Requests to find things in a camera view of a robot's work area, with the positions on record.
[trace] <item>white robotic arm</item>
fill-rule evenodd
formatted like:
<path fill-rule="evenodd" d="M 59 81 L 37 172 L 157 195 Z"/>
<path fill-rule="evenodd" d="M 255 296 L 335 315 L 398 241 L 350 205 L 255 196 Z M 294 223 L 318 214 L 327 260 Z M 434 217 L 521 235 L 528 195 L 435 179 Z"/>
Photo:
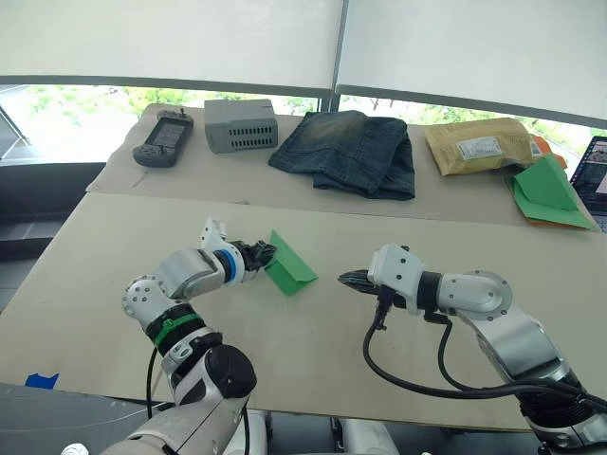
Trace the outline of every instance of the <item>white robotic arm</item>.
<path fill-rule="evenodd" d="M 368 270 L 343 274 L 340 281 L 378 295 L 378 329 L 385 329 L 392 304 L 414 315 L 423 311 L 430 322 L 446 318 L 437 312 L 456 315 L 475 331 L 482 351 L 506 383 L 526 381 L 579 391 L 569 398 L 541 391 L 516 393 L 521 412 L 546 447 L 553 451 L 592 447 L 595 453 L 607 443 L 605 410 L 584 400 L 585 389 L 561 352 L 542 325 L 514 305 L 512 290 L 502 277 L 481 270 L 431 272 L 409 248 L 390 244 L 374 253 Z M 449 397 L 457 398 L 457 393 Z"/>
<path fill-rule="evenodd" d="M 157 270 L 134 279 L 122 297 L 162 355 L 176 407 L 150 419 L 103 455 L 221 455 L 255 387 L 248 358 L 208 327 L 189 299 L 245 282 L 273 257 L 264 242 L 227 242 L 223 223 L 210 218 L 200 249 L 169 256 Z"/>

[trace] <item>green band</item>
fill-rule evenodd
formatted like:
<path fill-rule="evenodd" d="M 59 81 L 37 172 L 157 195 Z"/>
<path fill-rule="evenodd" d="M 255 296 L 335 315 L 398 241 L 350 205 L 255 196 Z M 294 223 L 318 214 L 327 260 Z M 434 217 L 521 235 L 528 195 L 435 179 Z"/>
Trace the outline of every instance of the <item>green band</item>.
<path fill-rule="evenodd" d="M 160 333 L 158 334 L 158 336 L 154 340 L 154 345 L 156 347 L 158 347 L 160 345 L 160 343 L 162 342 L 162 340 L 167 335 L 169 335 L 174 329 L 176 329 L 180 325 L 183 325 L 186 322 L 188 322 L 190 320 L 194 320 L 194 319 L 201 319 L 202 320 L 202 318 L 199 317 L 197 314 L 191 314 L 191 315 L 182 316 L 181 318 L 177 318 L 175 320 L 172 320 L 172 319 L 165 320 L 164 322 L 162 322 L 162 330 L 160 331 Z"/>

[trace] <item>white table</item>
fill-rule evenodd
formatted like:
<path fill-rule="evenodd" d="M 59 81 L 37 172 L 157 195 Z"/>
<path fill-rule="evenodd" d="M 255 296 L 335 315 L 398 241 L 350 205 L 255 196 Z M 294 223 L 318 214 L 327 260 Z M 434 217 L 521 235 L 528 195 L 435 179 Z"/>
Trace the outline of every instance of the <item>white table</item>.
<path fill-rule="evenodd" d="M 143 168 L 133 159 L 132 150 L 154 129 L 156 112 L 169 108 L 176 109 L 159 104 L 148 106 L 88 191 L 238 202 L 283 209 L 526 225 L 506 187 L 503 172 L 442 177 L 421 127 L 415 125 L 409 127 L 414 150 L 415 199 L 405 202 L 315 190 L 311 176 L 284 173 L 267 165 L 275 149 L 214 155 L 204 134 L 204 109 L 187 109 L 193 116 L 194 130 L 174 167 Z M 278 116 L 279 144 L 301 120 Z"/>
<path fill-rule="evenodd" d="M 253 408 L 468 428 L 525 429 L 515 399 L 434 399 L 383 382 L 365 365 L 364 332 L 375 304 L 338 283 L 366 267 L 377 247 L 406 244 L 429 269 L 476 268 L 506 277 L 516 302 L 541 320 L 590 392 L 607 395 L 597 343 L 607 317 L 607 237 L 569 229 L 437 222 L 236 204 L 89 193 L 0 317 L 0 381 L 59 373 L 57 389 L 143 398 L 152 343 L 120 298 L 132 278 L 171 252 L 196 246 L 207 216 L 231 239 L 254 242 L 275 228 L 319 279 L 286 298 L 265 275 L 193 301 L 258 375 Z M 372 354 L 388 371 L 444 386 L 435 365 L 441 327 L 393 310 Z M 447 363 L 474 386 L 500 382 L 458 321 Z M 170 399 L 164 381 L 155 399 Z"/>

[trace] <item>folded green paper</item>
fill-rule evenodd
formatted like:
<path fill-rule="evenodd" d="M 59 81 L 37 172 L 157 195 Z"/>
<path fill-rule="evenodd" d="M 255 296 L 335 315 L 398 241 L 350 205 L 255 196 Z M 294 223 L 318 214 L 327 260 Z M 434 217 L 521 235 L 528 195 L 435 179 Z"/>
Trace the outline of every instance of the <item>folded green paper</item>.
<path fill-rule="evenodd" d="M 553 155 L 547 155 L 510 181 L 514 200 L 525 217 L 597 230 L 584 213 L 575 190 Z"/>
<path fill-rule="evenodd" d="M 269 242 L 276 246 L 274 259 L 266 267 L 267 275 L 287 296 L 292 296 L 318 278 L 308 264 L 272 230 Z"/>

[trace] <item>black game controller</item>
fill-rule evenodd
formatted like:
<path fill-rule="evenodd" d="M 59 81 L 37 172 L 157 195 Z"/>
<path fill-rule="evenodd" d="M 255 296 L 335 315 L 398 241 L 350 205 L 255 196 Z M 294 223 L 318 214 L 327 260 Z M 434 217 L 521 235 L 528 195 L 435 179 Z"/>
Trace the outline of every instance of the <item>black game controller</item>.
<path fill-rule="evenodd" d="M 160 111 L 145 143 L 133 149 L 133 158 L 148 168 L 170 168 L 177 162 L 193 129 L 193 118 L 183 112 Z"/>

